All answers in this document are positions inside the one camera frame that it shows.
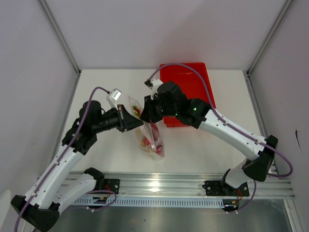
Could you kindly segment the aluminium mounting rail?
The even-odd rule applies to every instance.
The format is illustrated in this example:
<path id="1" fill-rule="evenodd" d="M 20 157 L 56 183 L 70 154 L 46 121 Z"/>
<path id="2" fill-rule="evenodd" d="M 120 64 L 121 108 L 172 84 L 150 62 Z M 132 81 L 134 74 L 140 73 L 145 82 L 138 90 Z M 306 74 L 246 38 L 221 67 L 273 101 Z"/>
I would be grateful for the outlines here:
<path id="1" fill-rule="evenodd" d="M 119 196 L 197 198 L 206 196 L 202 185 L 206 180 L 220 180 L 220 174 L 143 174 L 106 173 L 106 178 L 119 179 Z M 258 182 L 255 199 L 295 199 L 287 179 L 267 178 Z"/>

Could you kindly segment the yellow ginger toy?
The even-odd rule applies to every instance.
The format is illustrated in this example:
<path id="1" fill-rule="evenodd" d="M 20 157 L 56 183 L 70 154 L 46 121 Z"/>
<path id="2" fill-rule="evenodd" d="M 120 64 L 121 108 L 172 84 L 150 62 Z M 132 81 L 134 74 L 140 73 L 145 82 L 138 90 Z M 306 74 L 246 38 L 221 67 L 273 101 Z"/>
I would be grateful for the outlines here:
<path id="1" fill-rule="evenodd" d="M 154 153 L 153 144 L 146 137 L 142 138 L 140 148 L 146 153 Z"/>

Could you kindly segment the red plastic tray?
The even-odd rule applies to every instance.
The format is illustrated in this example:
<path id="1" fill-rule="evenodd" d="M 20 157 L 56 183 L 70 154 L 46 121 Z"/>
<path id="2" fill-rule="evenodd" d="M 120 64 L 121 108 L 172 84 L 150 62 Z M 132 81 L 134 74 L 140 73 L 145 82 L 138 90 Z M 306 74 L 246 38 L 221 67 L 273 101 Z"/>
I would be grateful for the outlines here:
<path id="1" fill-rule="evenodd" d="M 199 98 L 208 103 L 207 94 L 209 94 L 213 106 L 216 106 L 206 64 L 203 62 L 193 62 L 185 63 L 185 65 L 196 70 L 201 77 L 199 78 L 192 70 L 185 67 L 171 65 L 159 71 L 160 80 L 163 83 L 174 82 L 189 99 Z"/>

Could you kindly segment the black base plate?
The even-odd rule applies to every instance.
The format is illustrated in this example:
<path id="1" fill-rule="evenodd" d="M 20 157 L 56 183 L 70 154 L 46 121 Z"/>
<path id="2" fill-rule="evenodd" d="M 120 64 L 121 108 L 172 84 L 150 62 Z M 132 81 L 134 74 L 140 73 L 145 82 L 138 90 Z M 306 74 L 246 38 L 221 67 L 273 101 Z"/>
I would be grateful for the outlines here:
<path id="1" fill-rule="evenodd" d="M 207 196 L 224 196 L 224 197 L 249 197 L 249 188 L 247 183 L 243 183 L 238 188 L 233 188 L 221 181 L 208 180 L 202 185 Z"/>
<path id="2" fill-rule="evenodd" d="M 105 179 L 103 189 L 110 190 L 118 194 L 120 189 L 120 179 Z"/>

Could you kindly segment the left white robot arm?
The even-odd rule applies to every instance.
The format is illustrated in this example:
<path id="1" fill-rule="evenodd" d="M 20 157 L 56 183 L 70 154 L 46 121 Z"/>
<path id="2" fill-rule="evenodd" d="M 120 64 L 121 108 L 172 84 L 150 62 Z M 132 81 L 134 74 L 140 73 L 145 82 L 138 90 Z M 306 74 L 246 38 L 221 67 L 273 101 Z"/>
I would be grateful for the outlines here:
<path id="1" fill-rule="evenodd" d="M 64 189 L 60 189 L 60 186 L 97 142 L 98 133 L 112 129 L 126 132 L 142 124 L 122 104 L 105 112 L 100 102 L 85 102 L 48 168 L 27 193 L 13 197 L 11 206 L 18 213 L 17 219 L 25 220 L 36 231 L 47 232 L 56 224 L 61 213 L 84 194 L 102 192 L 115 195 L 114 191 L 107 188 L 104 173 L 95 168 L 86 169 Z"/>

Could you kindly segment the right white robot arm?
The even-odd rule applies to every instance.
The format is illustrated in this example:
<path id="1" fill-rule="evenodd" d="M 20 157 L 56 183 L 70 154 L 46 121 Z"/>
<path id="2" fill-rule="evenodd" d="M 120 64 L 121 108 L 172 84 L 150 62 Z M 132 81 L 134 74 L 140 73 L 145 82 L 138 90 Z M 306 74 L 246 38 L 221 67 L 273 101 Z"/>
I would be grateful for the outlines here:
<path id="1" fill-rule="evenodd" d="M 159 79 L 145 81 L 152 91 L 144 98 L 141 120 L 156 123 L 164 117 L 174 117 L 182 124 L 209 132 L 240 151 L 245 160 L 224 174 L 220 188 L 226 195 L 237 191 L 250 180 L 264 182 L 275 157 L 278 139 L 270 135 L 255 135 L 211 108 L 206 101 L 189 99 L 174 82 Z"/>

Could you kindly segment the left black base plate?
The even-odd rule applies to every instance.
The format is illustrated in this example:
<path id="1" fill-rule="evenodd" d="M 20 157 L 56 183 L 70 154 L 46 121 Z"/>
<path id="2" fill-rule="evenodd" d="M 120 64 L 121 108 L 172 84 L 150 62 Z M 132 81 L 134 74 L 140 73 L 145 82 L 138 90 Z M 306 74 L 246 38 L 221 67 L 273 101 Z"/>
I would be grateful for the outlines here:
<path id="1" fill-rule="evenodd" d="M 120 189 L 120 179 L 105 179 L 103 189 L 110 190 L 118 194 Z"/>

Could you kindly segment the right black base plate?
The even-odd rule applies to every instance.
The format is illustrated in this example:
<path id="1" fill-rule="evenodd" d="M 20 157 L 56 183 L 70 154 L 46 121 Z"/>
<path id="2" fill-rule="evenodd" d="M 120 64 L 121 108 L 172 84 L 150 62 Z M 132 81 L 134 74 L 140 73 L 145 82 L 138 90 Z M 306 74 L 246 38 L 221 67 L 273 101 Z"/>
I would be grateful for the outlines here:
<path id="1" fill-rule="evenodd" d="M 221 181 L 208 180 L 202 185 L 207 196 L 224 196 L 224 197 L 249 197 L 249 188 L 247 183 L 243 183 L 238 188 L 233 188 Z"/>

